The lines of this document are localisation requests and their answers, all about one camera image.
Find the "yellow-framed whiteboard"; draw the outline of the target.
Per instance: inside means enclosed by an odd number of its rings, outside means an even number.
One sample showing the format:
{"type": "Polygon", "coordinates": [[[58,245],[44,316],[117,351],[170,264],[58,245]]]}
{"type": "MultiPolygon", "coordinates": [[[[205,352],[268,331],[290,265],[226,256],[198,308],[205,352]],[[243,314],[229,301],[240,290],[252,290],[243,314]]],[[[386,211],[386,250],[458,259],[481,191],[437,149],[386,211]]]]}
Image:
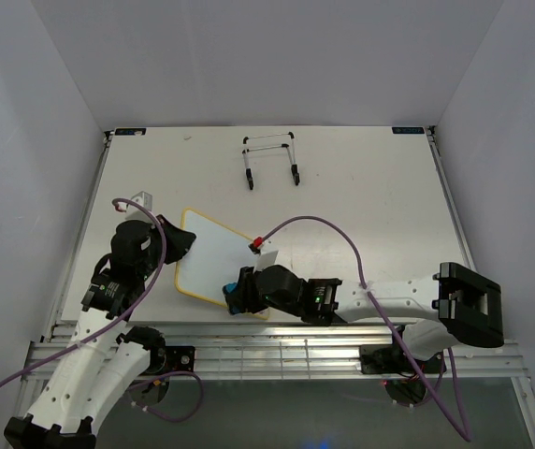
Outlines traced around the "yellow-framed whiteboard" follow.
{"type": "Polygon", "coordinates": [[[182,211],[181,230],[195,234],[195,241],[176,263],[176,290],[226,309],[223,287],[258,259],[249,249],[253,239],[191,208],[182,211]]]}

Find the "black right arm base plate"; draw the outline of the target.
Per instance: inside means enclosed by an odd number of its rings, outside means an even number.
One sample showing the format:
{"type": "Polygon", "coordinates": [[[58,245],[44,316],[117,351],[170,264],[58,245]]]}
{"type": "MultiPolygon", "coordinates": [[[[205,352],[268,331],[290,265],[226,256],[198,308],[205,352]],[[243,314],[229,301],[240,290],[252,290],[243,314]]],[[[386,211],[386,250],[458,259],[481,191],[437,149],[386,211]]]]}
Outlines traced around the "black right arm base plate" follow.
{"type": "MultiPolygon", "coordinates": [[[[361,345],[358,349],[360,371],[363,374],[398,374],[410,377],[417,374],[407,356],[396,344],[385,346],[361,345]]],[[[439,374],[446,371],[442,352],[426,361],[416,360],[424,374],[439,374]]]]}

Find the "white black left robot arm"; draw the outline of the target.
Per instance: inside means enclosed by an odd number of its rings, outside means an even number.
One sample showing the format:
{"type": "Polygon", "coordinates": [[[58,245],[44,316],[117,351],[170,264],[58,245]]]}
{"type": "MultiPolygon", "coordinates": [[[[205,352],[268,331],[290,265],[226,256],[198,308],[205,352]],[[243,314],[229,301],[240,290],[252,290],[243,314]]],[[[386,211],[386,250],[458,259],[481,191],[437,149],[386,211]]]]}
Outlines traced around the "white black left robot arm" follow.
{"type": "Polygon", "coordinates": [[[94,267],[68,345],[47,386],[4,430],[13,448],[93,448],[108,412],[139,375],[174,371],[179,351],[151,327],[126,325],[158,268],[180,261],[196,235],[159,215],[119,224],[94,267]]]}

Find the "blue bone-shaped whiteboard eraser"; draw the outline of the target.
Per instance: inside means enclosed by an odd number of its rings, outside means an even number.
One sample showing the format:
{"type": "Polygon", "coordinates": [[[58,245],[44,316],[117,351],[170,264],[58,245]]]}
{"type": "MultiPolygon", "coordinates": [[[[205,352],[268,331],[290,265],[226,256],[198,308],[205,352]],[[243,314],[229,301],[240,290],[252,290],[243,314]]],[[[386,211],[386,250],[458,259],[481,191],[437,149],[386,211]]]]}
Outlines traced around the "blue bone-shaped whiteboard eraser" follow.
{"type": "Polygon", "coordinates": [[[222,288],[224,301],[230,315],[241,314],[239,307],[239,286],[236,282],[226,284],[222,288]]]}

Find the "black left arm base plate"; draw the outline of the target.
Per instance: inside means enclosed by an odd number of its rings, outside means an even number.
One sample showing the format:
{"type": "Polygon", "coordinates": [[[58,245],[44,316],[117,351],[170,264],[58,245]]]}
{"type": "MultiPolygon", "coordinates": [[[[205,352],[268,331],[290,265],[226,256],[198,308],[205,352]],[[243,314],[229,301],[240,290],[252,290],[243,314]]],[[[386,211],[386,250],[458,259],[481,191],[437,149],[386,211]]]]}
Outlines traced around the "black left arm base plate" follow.
{"type": "Polygon", "coordinates": [[[195,370],[194,346],[165,346],[157,352],[156,374],[175,371],[193,372],[195,370]]]}

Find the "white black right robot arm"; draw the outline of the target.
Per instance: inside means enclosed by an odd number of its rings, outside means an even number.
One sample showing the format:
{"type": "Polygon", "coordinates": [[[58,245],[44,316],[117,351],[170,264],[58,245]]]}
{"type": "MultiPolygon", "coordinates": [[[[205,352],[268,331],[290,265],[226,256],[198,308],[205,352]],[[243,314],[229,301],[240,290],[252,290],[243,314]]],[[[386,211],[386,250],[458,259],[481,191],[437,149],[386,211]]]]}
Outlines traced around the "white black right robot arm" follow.
{"type": "Polygon", "coordinates": [[[504,343],[500,285],[455,262],[442,263],[432,277],[368,287],[338,278],[304,280],[280,265],[245,267],[223,294],[232,315],[276,309],[311,326],[406,318],[409,324],[398,332],[402,341],[390,349],[402,371],[459,343],[504,343]]]}

